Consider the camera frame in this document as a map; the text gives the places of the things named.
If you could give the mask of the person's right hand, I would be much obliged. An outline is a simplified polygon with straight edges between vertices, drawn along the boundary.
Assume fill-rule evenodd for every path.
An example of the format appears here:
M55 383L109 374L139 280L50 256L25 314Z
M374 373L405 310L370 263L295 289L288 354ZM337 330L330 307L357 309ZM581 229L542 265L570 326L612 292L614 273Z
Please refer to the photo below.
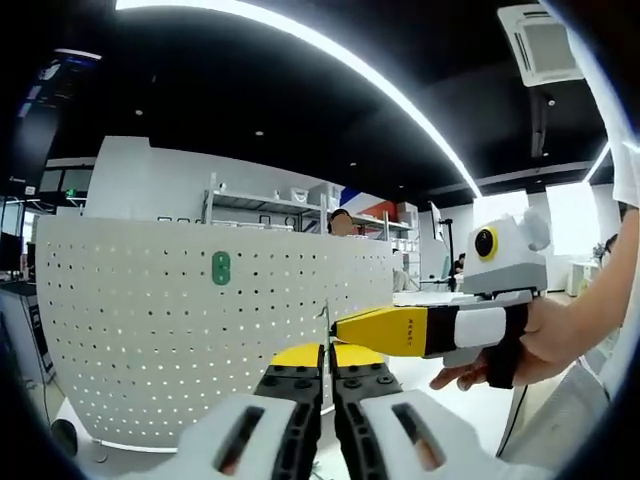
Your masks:
M528 323L520 340L523 351L513 385L539 383L564 371L584 353L579 340L579 329L569 305L546 298L535 299L528 306ZM455 381L461 391L467 391L476 384L487 383L487 374L487 350L483 350L469 365L443 368L429 386L440 390Z

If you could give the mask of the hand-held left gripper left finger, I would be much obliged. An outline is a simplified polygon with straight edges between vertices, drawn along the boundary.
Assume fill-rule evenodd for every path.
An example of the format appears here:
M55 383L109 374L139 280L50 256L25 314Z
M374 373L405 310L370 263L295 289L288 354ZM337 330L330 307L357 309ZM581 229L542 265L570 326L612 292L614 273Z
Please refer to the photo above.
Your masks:
M251 394L227 397L185 430L176 479L307 479L321 433L325 346L273 357Z

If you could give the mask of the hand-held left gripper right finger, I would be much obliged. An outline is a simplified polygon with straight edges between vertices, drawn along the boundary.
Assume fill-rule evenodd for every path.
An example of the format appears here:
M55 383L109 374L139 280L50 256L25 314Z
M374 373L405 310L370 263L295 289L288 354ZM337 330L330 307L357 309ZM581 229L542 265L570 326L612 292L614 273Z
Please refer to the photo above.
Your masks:
M333 342L336 436L353 479L500 479L473 427L421 390L405 390L382 356Z

